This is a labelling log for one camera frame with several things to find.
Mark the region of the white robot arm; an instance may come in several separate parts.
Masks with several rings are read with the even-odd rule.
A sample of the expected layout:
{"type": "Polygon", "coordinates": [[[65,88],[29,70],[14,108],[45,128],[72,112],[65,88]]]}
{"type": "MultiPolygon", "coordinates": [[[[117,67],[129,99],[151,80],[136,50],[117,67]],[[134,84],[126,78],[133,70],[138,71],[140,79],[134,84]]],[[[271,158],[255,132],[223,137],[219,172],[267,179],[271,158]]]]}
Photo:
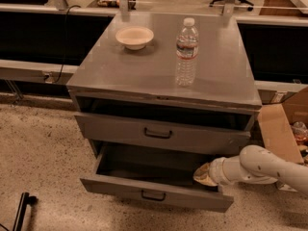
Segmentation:
{"type": "Polygon", "coordinates": [[[216,158],[202,165],[194,172],[193,180],[210,187],[280,181],[299,193],[308,194],[308,167],[281,159],[258,145],[248,145],[237,156],[216,158]]]}

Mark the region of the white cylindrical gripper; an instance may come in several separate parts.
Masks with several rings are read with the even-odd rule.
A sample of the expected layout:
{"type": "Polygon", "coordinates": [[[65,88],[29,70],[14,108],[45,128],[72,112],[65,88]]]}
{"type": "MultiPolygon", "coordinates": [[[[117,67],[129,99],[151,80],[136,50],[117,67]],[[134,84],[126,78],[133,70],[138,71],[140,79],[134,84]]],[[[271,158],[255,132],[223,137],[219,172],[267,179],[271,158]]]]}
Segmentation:
{"type": "Polygon", "coordinates": [[[216,187],[240,182],[243,176],[244,170],[238,156],[221,157],[199,167],[193,174],[193,180],[204,186],[216,187]]]}

